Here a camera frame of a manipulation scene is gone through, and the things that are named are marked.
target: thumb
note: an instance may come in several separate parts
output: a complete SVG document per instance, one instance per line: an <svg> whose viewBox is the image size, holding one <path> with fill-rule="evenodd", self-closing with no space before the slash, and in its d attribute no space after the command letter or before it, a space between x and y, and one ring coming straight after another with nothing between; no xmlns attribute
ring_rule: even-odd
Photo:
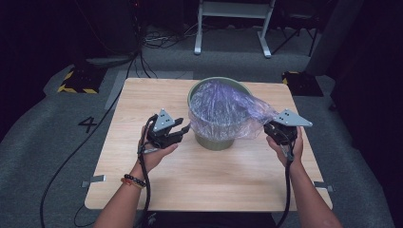
<svg viewBox="0 0 403 228"><path fill-rule="evenodd" d="M171 145L169 145L168 147L166 147L165 149L162 149L160 152L162 152L164 155L168 155L172 152L174 152L174 150L176 150L176 148L178 148L178 144L177 143L173 143Z"/></svg>

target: yellow and black tape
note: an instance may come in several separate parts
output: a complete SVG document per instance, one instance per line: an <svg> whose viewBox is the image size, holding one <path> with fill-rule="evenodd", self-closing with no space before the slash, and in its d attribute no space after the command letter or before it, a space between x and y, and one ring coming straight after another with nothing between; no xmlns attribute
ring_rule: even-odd
<svg viewBox="0 0 403 228"><path fill-rule="evenodd" d="M94 69L91 72L74 71L66 75L58 88L58 92L70 93L99 93L99 87L104 79L106 69Z"/></svg>

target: right hand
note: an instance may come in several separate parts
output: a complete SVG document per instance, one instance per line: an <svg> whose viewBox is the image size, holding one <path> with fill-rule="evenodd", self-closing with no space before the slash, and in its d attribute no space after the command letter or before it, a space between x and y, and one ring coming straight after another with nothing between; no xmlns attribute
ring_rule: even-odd
<svg viewBox="0 0 403 228"><path fill-rule="evenodd" d="M276 142L270 136L267 136L266 140L269 143L269 146L276 151L279 161L285 166L287 163L287 158L285 158L284 154L282 153L281 147L277 145ZM297 126L297 138L293 150L294 153L293 162L301 163L302 149L303 149L302 132L300 126Z"/></svg>

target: plastic wrap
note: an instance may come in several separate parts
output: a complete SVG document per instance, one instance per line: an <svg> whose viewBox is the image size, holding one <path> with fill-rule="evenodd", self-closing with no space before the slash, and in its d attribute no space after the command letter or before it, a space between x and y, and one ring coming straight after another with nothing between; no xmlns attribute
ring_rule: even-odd
<svg viewBox="0 0 403 228"><path fill-rule="evenodd" d="M278 115L266 102L216 80L194 92L189 108L193 131L213 142L255 139Z"/></svg>

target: bracelet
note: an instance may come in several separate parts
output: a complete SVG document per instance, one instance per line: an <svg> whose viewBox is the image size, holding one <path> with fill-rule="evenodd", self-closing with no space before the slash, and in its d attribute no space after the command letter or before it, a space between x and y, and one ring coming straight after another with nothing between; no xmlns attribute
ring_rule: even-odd
<svg viewBox="0 0 403 228"><path fill-rule="evenodd" d="M135 178L135 177L133 177L131 175L128 175L128 174L125 174L124 178L127 180L127 182L132 182L136 186L139 186L141 188L145 188L145 182L144 181L138 180L137 178Z"/></svg>
<svg viewBox="0 0 403 228"><path fill-rule="evenodd" d="M139 187L139 188L141 188L141 189L144 188L143 186L141 186L140 184L138 184L137 182L135 182L135 181L133 181L133 180L131 180L131 179L121 178L121 182L124 183L124 184L126 184L126 185L134 185L134 186L137 186L137 187Z"/></svg>

